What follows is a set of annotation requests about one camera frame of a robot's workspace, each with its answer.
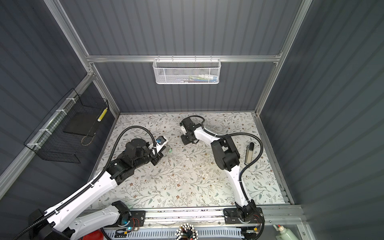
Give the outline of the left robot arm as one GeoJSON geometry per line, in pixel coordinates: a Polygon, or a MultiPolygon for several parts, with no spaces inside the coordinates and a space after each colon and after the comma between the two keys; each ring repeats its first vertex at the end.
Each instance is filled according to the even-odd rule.
{"type": "Polygon", "coordinates": [[[15,239],[29,234],[32,240],[76,240],[118,221],[127,225],[129,209],[119,201],[105,211],[87,215],[80,220],[76,218],[95,200],[132,176],[136,168],[149,162],[156,165],[163,157],[161,152],[165,149],[167,139],[163,136],[155,139],[148,129],[139,128],[150,136],[151,144],[143,139],[128,142],[126,149],[116,159],[110,156],[102,171],[82,188],[43,212],[35,211],[30,217],[30,225],[17,234],[15,239]]]}

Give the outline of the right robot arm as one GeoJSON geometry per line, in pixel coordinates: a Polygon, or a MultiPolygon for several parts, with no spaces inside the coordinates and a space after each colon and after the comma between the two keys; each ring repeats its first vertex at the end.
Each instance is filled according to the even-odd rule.
{"type": "Polygon", "coordinates": [[[180,122],[183,132],[181,139],[184,145],[195,144],[198,141],[211,146],[217,166],[223,170],[231,184],[235,194],[235,206],[238,218],[247,223],[258,217],[261,223],[265,223],[264,215],[258,211],[255,201],[250,197],[246,186],[243,184],[243,173],[255,164],[262,156],[264,146],[262,140],[250,133],[232,133],[217,135],[204,127],[205,119],[202,116],[192,115],[180,122]],[[240,153],[232,139],[235,136],[248,136],[254,138],[260,145],[260,151],[255,159],[242,170],[240,169],[240,153]]]}

